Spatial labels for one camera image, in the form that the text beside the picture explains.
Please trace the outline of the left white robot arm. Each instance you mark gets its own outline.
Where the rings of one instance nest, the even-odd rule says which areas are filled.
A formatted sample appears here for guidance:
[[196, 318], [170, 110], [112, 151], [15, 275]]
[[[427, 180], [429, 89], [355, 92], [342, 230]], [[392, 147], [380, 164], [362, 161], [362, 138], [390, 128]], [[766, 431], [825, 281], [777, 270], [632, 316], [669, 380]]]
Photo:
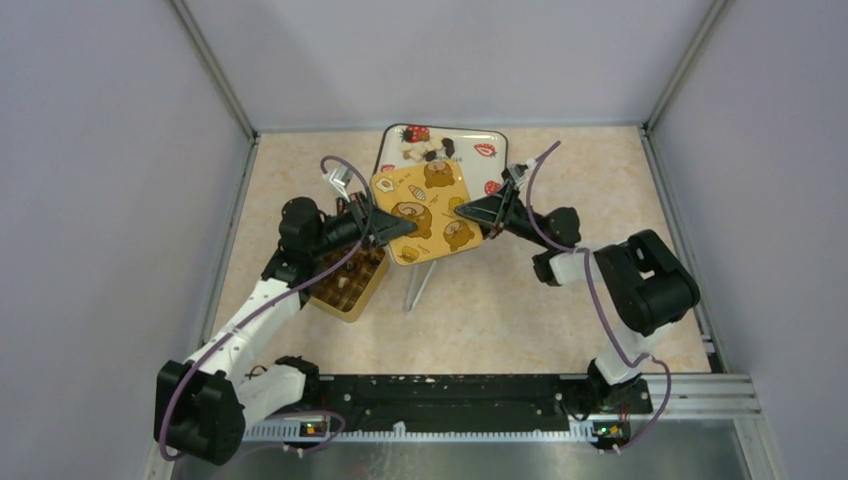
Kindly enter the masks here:
[[157, 374], [154, 439], [160, 456], [227, 463], [245, 432], [285, 406], [308, 413], [320, 386], [296, 366], [273, 365], [246, 379], [256, 357], [308, 303], [314, 287], [364, 247], [383, 246], [415, 230], [414, 221], [376, 207], [368, 191], [341, 202], [334, 215], [308, 197], [281, 210], [277, 248], [236, 314], [185, 361]]

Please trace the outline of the wooden animal puzzle board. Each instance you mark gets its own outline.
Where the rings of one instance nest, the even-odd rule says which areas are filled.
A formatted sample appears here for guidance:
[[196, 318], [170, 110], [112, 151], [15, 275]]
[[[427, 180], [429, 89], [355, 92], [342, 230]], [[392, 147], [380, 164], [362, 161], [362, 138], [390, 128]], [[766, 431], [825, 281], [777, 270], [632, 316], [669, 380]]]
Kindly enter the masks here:
[[381, 172], [371, 179], [377, 206], [415, 224], [412, 232], [388, 243], [393, 260], [414, 265], [479, 247], [478, 224], [455, 208], [470, 201], [465, 175], [454, 160]]

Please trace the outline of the metal tongs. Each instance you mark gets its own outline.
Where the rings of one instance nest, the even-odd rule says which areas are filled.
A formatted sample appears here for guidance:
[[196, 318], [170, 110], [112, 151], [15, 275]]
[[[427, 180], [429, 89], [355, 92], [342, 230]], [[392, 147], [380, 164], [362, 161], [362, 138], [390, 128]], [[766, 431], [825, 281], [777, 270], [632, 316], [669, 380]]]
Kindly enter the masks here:
[[403, 306], [405, 312], [412, 312], [418, 305], [436, 266], [437, 260], [422, 262], [413, 266], [412, 277]]

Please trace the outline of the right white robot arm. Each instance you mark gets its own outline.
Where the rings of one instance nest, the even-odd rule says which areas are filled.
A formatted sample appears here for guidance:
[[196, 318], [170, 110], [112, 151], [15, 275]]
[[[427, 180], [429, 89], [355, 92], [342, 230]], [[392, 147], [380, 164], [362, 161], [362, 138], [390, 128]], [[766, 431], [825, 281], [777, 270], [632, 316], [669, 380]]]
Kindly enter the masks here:
[[600, 412], [612, 412], [627, 397], [657, 340], [700, 301], [700, 290], [653, 230], [643, 230], [598, 250], [580, 246], [576, 209], [536, 213], [509, 181], [487, 197], [455, 207], [457, 215], [489, 235], [509, 232], [545, 247], [533, 257], [537, 279], [561, 287], [583, 280], [608, 338], [593, 359], [579, 392]]

